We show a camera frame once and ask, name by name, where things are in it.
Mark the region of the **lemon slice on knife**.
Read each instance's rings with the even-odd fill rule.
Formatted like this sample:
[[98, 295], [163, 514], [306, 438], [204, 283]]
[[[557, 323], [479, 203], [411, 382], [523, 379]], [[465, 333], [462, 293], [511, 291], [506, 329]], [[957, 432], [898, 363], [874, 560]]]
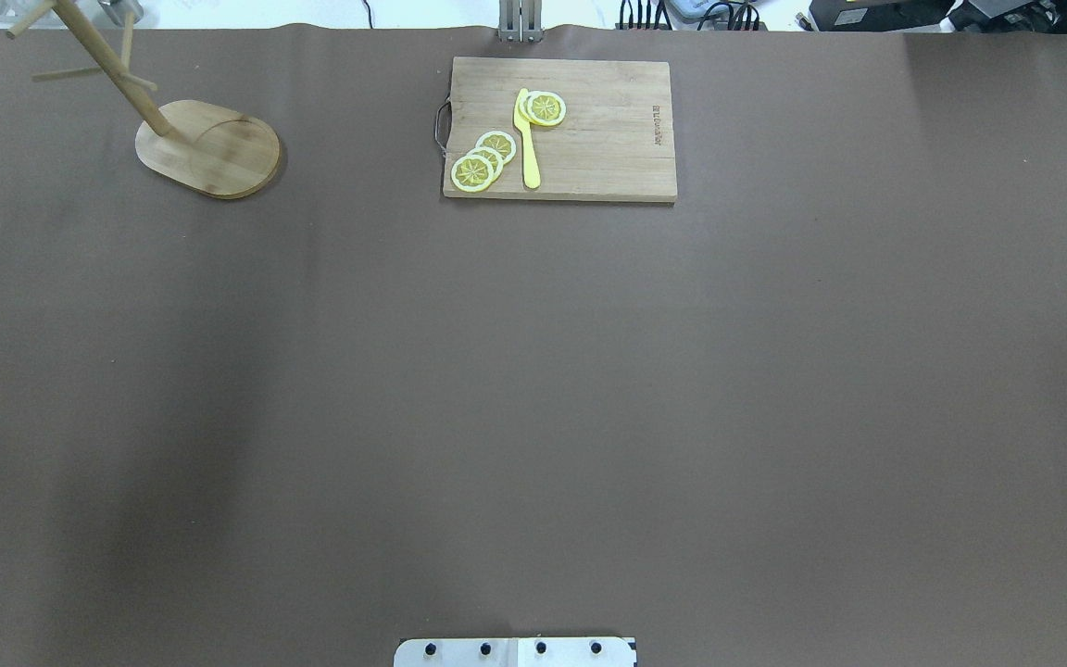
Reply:
[[538, 126], [555, 127], [566, 120], [566, 101], [550, 90], [530, 90], [528, 109]]

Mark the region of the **wooden cup storage rack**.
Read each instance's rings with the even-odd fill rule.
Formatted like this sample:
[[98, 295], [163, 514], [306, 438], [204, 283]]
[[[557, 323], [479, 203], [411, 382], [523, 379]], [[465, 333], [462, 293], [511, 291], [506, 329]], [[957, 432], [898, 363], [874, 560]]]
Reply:
[[277, 132], [262, 120], [200, 100], [158, 106], [157, 85], [132, 72], [136, 23], [144, 17], [139, 1], [101, 1], [107, 18], [122, 29], [120, 49], [113, 49], [76, 1], [37, 1], [5, 30], [17, 39], [47, 14], [55, 14], [81, 44], [93, 65], [85, 68], [39, 72], [34, 82], [55, 82], [102, 75], [143, 120], [136, 132], [140, 163], [195, 193], [234, 201], [258, 193], [278, 174], [283, 146]]

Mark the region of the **lemon slice under top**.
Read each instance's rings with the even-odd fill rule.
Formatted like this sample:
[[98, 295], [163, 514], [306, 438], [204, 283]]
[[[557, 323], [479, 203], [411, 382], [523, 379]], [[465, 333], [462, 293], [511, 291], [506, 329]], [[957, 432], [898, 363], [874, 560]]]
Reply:
[[529, 89], [521, 89], [517, 93], [517, 98], [515, 102], [515, 114], [517, 120], [528, 123], [528, 125], [537, 125], [537, 122], [531, 117], [528, 109], [528, 96]]

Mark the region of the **yellow plastic knife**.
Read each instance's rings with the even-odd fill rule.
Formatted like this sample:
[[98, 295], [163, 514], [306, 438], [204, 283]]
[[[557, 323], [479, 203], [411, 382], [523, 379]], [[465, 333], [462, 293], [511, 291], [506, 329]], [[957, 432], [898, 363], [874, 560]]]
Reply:
[[524, 184], [526, 189], [536, 190], [538, 189], [539, 186], [541, 186], [542, 179], [541, 179], [541, 172], [539, 172], [536, 149], [534, 149], [534, 130], [531, 130], [531, 125], [528, 125], [528, 123], [517, 120], [515, 114], [515, 106], [513, 106], [513, 111], [512, 111], [512, 125], [515, 126], [517, 134], [520, 134], [521, 137], [522, 184]]

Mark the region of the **aluminium frame post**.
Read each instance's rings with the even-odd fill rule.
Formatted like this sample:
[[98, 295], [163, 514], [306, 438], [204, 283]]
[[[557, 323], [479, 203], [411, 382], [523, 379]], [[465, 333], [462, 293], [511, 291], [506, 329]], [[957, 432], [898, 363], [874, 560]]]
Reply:
[[498, 39], [503, 43], [534, 44], [545, 37], [541, 0], [500, 0]]

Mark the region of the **lemon slice middle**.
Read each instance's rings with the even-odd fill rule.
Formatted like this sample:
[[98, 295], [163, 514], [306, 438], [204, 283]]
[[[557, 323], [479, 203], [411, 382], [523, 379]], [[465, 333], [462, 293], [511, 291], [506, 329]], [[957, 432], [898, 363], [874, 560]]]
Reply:
[[485, 163], [490, 166], [490, 173], [492, 174], [491, 179], [499, 177], [504, 166], [507, 165], [507, 161], [505, 161], [503, 153], [490, 146], [477, 146], [467, 152], [466, 156], [481, 157], [485, 160]]

